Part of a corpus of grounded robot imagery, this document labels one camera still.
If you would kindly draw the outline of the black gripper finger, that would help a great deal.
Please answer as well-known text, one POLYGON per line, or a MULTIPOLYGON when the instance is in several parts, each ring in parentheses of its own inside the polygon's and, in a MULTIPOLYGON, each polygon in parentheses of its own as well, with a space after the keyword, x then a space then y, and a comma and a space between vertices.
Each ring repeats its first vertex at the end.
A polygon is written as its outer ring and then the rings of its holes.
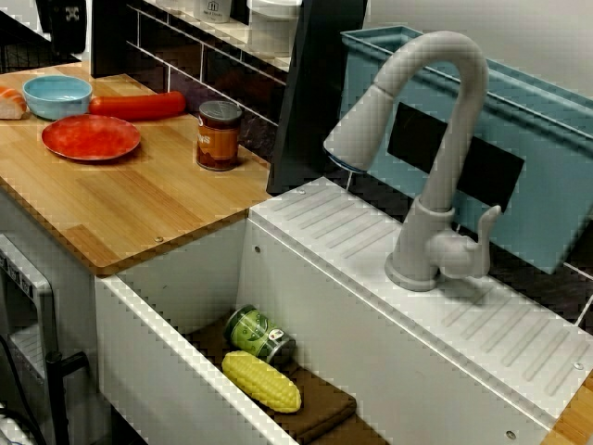
POLYGON ((81 54, 86 47, 86 2, 49 1, 49 22, 53 50, 60 54, 81 54))

